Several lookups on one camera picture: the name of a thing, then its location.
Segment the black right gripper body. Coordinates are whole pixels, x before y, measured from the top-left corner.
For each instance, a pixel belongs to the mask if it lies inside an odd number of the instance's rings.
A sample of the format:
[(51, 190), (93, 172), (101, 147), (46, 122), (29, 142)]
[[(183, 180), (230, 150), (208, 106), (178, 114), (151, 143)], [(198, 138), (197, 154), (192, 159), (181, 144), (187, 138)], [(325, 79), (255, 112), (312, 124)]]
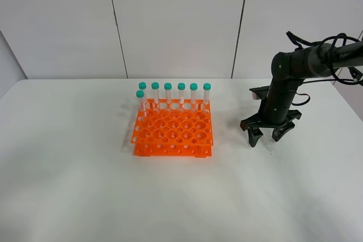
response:
[(261, 101), (259, 110), (251, 117), (242, 120), (240, 127), (243, 131), (252, 128), (281, 128), (295, 119), (301, 118), (299, 110), (289, 110), (289, 108), (271, 107), (267, 99)]

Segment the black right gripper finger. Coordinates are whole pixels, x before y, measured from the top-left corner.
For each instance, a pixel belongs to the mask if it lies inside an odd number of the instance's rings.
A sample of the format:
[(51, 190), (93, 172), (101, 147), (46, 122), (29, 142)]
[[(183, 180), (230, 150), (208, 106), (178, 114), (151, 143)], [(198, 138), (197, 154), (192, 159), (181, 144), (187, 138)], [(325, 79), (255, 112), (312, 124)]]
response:
[(259, 139), (263, 136), (263, 133), (259, 128), (248, 128), (248, 144), (251, 147), (255, 147)]
[(288, 122), (279, 128), (274, 128), (272, 133), (272, 139), (275, 142), (278, 142), (287, 132), (291, 131), (295, 128), (295, 124), (293, 122)]

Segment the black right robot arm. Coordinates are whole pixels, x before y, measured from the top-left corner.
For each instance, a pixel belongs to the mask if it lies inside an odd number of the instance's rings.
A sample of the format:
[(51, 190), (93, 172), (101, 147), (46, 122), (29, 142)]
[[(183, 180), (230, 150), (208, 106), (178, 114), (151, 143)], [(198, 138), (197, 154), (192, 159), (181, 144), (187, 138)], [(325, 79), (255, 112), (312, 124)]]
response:
[(339, 80), (337, 69), (362, 66), (362, 42), (337, 47), (336, 42), (341, 38), (342, 35), (335, 36), (332, 44), (323, 40), (305, 49), (274, 56), (270, 85), (251, 89), (254, 99), (261, 101), (258, 112), (240, 122), (241, 129), (248, 133), (251, 147), (263, 136), (262, 128), (272, 129), (272, 138), (277, 142), (295, 127), (293, 121), (299, 120), (302, 114), (291, 106), (305, 79), (332, 76)]

